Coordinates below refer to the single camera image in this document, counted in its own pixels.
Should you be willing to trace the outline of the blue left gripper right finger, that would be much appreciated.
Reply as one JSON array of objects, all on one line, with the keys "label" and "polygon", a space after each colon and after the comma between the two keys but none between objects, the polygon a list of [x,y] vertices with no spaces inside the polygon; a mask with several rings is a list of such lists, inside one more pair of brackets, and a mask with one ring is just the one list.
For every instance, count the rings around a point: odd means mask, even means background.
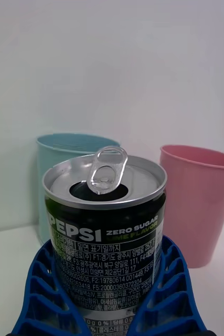
[{"label": "blue left gripper right finger", "polygon": [[214,335],[198,312],[187,263],[163,236],[157,280],[137,310],[128,335]]}]

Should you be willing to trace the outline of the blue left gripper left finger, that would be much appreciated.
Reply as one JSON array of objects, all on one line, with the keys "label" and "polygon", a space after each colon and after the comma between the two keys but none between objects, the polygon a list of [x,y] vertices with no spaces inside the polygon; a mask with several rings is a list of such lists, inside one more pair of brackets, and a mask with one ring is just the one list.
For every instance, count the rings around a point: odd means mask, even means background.
[{"label": "blue left gripper left finger", "polygon": [[47,241],[30,265],[23,306],[12,335],[90,334],[56,278],[52,244]]}]

